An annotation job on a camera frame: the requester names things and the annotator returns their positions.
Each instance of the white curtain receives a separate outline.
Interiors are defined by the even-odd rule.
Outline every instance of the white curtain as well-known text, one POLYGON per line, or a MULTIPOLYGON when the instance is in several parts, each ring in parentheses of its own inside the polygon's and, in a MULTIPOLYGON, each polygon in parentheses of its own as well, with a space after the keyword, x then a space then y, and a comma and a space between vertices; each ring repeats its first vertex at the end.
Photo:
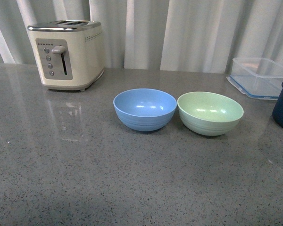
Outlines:
POLYGON ((283 0, 0 0, 0 63, 35 64, 27 26, 102 23, 106 67, 229 73, 234 57, 283 65, 283 0))

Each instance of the clear plastic container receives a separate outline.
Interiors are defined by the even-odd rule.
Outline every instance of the clear plastic container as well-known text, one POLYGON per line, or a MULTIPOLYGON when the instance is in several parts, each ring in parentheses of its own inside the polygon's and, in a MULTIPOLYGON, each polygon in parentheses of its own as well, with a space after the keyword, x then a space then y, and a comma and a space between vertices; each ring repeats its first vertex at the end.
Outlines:
POLYGON ((234 58, 227 79, 251 98, 276 100, 282 90, 283 66, 266 58, 234 58))

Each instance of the toaster slot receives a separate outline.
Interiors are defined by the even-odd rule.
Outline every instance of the toaster slot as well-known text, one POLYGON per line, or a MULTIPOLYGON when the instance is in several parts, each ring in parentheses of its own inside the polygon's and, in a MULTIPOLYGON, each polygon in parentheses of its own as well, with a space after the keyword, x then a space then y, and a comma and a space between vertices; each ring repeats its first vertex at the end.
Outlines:
POLYGON ((61 58, 62 58, 62 64, 64 68, 64 75, 67 75, 67 69, 66 69, 66 64, 65 64, 65 59, 64 59, 64 53, 61 53, 61 58))

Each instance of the cream toaster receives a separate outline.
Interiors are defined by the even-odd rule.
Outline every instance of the cream toaster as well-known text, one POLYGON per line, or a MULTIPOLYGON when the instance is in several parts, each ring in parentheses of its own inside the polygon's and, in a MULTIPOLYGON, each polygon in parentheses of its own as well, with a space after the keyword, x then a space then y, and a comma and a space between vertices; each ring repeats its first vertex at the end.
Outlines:
POLYGON ((41 82, 48 89, 84 91, 103 74, 100 22, 60 20, 27 29, 41 82))

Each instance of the gray countertop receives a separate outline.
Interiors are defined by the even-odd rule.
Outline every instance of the gray countertop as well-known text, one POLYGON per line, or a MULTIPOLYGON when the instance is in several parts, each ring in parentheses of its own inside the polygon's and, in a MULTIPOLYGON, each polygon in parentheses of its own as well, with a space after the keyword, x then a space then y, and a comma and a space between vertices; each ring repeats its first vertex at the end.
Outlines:
POLYGON ((283 225, 283 129, 275 101, 224 74, 105 69, 85 92, 52 91, 35 65, 0 64, 0 225, 283 225), (176 110, 154 132, 121 123, 113 98, 153 88, 228 96, 231 132, 205 137, 176 110))

